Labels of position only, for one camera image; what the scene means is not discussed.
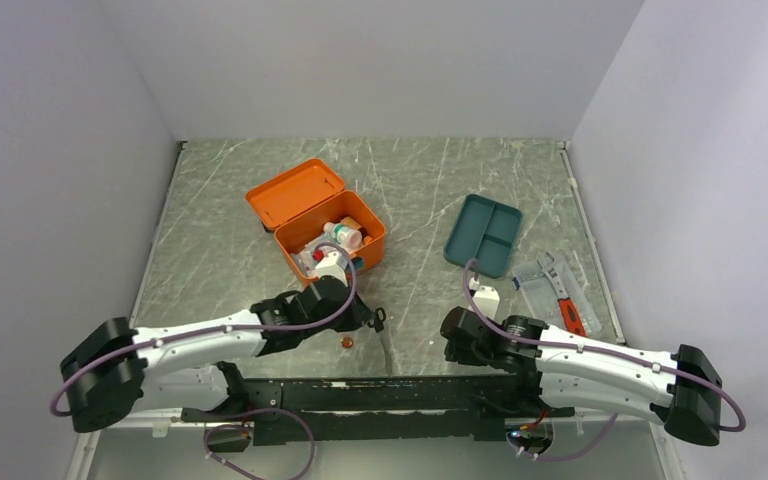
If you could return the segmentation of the black handled scissors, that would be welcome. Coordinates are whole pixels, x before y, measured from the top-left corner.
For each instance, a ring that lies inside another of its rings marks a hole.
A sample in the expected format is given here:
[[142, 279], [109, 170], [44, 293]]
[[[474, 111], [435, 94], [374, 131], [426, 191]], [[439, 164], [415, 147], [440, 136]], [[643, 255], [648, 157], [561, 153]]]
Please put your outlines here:
[[390, 334], [386, 329], [387, 314], [383, 307], [374, 310], [373, 319], [370, 322], [371, 328], [375, 331], [382, 347], [384, 356], [384, 369], [387, 376], [392, 377], [395, 373], [393, 360], [393, 346]]

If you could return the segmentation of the white green medicine bottle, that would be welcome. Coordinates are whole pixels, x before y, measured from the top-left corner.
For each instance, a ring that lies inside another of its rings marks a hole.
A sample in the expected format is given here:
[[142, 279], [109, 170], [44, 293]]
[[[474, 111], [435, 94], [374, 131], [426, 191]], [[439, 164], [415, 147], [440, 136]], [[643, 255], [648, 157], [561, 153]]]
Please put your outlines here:
[[327, 222], [323, 225], [323, 232], [345, 249], [358, 249], [363, 246], [362, 233], [343, 223]]

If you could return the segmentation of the orange medicine box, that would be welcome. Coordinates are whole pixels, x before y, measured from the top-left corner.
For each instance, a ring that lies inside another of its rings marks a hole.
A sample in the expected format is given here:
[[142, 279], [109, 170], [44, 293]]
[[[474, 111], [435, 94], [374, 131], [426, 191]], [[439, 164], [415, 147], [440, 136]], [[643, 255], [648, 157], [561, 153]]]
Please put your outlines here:
[[328, 222], [349, 217], [360, 226], [361, 245], [351, 253], [358, 272], [377, 266], [383, 259], [387, 237], [384, 223], [319, 158], [278, 174], [249, 190], [245, 198], [264, 229], [273, 234], [285, 262], [302, 285], [314, 278], [299, 256], [305, 246], [325, 233]]

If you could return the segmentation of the teal plastic tray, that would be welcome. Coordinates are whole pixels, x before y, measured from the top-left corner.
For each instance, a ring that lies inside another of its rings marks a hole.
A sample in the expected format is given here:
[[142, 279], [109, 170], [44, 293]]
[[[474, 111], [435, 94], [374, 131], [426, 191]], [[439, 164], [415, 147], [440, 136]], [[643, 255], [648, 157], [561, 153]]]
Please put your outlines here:
[[513, 206], [478, 194], [466, 195], [444, 245], [443, 258], [461, 267], [477, 259], [482, 276], [505, 276], [522, 217]]

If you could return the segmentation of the white gauze pack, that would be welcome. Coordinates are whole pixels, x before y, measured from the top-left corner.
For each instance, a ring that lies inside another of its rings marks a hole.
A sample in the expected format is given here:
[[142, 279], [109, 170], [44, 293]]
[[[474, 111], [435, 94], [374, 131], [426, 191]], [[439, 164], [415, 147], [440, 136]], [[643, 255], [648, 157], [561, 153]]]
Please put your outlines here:
[[292, 253], [291, 259], [299, 267], [303, 276], [309, 276], [321, 261], [322, 254], [314, 247], [305, 247], [297, 253]]

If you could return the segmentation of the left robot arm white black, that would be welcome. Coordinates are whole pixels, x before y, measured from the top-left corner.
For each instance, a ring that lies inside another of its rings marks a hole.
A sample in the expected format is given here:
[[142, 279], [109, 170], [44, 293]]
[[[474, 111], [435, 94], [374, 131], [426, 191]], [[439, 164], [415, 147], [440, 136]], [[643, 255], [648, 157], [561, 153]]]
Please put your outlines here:
[[381, 331], [385, 319], [383, 308], [332, 276], [213, 320], [133, 328], [113, 318], [61, 360], [63, 385], [50, 411], [70, 418], [77, 433], [171, 408], [232, 420], [252, 404], [234, 360], [289, 351], [325, 330]]

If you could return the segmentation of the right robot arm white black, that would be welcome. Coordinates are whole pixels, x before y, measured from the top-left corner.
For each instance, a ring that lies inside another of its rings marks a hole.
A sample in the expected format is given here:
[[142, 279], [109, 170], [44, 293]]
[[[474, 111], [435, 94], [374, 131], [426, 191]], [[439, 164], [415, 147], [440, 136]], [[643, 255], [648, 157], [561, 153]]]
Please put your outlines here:
[[674, 353], [635, 350], [511, 315], [484, 322], [456, 307], [444, 318], [445, 358], [513, 375], [511, 401], [541, 408], [584, 408], [634, 416], [687, 443], [720, 442], [722, 379], [705, 353], [682, 344]]

